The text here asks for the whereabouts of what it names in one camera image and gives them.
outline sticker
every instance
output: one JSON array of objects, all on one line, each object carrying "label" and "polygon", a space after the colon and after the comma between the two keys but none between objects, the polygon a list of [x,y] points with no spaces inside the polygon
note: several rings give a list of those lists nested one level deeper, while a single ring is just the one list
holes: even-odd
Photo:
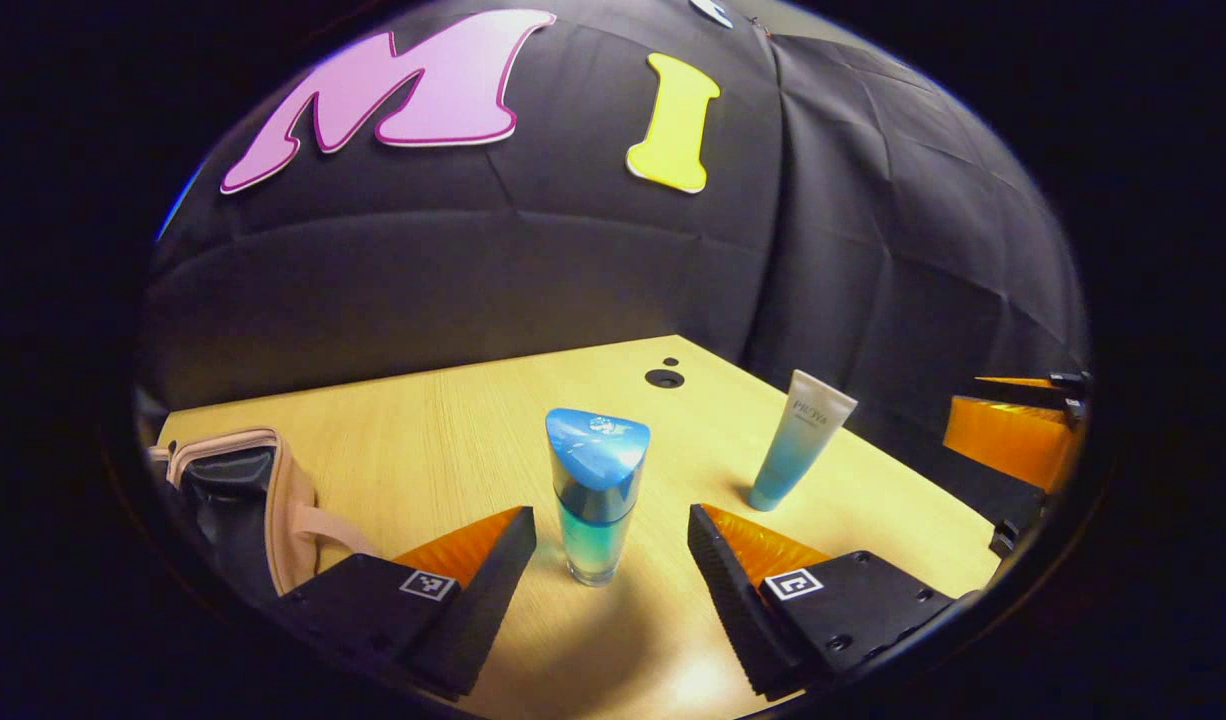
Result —
[{"label": "sticker", "polygon": [[417,594],[417,596],[425,597],[425,600],[434,600],[439,602],[444,600],[445,594],[452,588],[456,580],[452,578],[445,578],[444,575],[436,575],[435,573],[424,573],[422,570],[414,570],[412,575],[405,580],[405,584],[398,585],[405,592]]},{"label": "sticker", "polygon": [[718,86],[689,63],[662,53],[649,55],[649,64],[658,74],[658,99],[644,142],[626,151],[626,168],[649,182],[700,193],[706,186],[701,132],[706,105],[718,97]]},{"label": "sticker", "polygon": [[764,581],[782,600],[791,600],[792,597],[799,597],[802,594],[817,592],[821,589],[821,583],[804,568],[782,573],[781,575],[769,575],[769,578],[764,578]]},{"label": "sticker", "polygon": [[715,22],[722,25],[723,27],[727,27],[728,29],[733,29],[733,23],[732,20],[728,20],[727,10],[723,10],[712,0],[689,0],[689,2],[695,9],[699,9],[701,10],[701,12],[706,13],[706,17],[715,20]]},{"label": "sticker", "polygon": [[322,152],[342,150],[398,87],[416,79],[407,99],[374,131],[386,145],[482,145],[511,136],[516,114],[504,104],[516,55],[538,28],[555,22],[543,10],[471,15],[405,53],[384,32],[348,47],[311,70],[280,102],[248,151],[221,183],[224,195],[272,177],[302,141],[293,126],[311,109]]}]

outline bag strap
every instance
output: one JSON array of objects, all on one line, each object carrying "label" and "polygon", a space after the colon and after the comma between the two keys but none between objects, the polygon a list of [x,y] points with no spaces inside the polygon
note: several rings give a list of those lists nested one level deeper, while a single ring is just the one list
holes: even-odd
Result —
[{"label": "bag strap", "polygon": [[360,552],[374,557],[381,557],[378,548],[354,525],[331,514],[320,510],[319,507],[295,505],[289,531],[298,537],[321,536],[343,545],[351,552]]}]

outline light wood tabletop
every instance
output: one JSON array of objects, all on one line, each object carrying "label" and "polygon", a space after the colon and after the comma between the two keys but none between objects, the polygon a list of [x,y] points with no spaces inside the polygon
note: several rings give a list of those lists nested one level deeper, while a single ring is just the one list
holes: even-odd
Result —
[{"label": "light wood tabletop", "polygon": [[[680,363],[679,388],[645,373]],[[255,397],[177,411],[161,445],[268,424],[319,505],[394,557],[485,515],[535,507],[537,551],[479,683],[457,703],[494,719],[734,718],[767,707],[745,682],[687,547],[689,505],[767,525],[828,556],[868,550],[959,597],[998,559],[992,527],[928,480],[840,431],[782,505],[745,504],[785,393],[683,337]],[[617,578],[585,588],[564,565],[546,411],[649,424],[653,439]],[[345,557],[325,547],[320,572]]]}]

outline black fabric backdrop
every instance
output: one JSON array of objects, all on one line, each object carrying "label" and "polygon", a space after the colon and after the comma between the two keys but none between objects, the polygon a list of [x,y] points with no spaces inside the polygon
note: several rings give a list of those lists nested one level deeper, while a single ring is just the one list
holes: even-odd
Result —
[{"label": "black fabric backdrop", "polygon": [[[501,4],[390,20],[398,49]],[[847,427],[991,520],[1038,492],[942,446],[977,374],[1089,367],[1060,222],[982,120],[897,60],[729,31],[685,2],[552,1],[508,140],[302,151],[221,177],[297,82],[215,147],[156,248],[142,378],[169,408],[680,332],[786,388],[859,399]],[[631,177],[660,52],[709,74],[698,195]],[[369,128],[405,99],[403,87]]]}]

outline tube cap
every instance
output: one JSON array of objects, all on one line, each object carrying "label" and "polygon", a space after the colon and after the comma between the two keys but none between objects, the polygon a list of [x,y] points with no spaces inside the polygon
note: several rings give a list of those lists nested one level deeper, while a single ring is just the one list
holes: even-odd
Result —
[{"label": "tube cap", "polygon": [[635,507],[649,427],[558,407],[546,415],[555,496],[587,523],[612,523]]}]

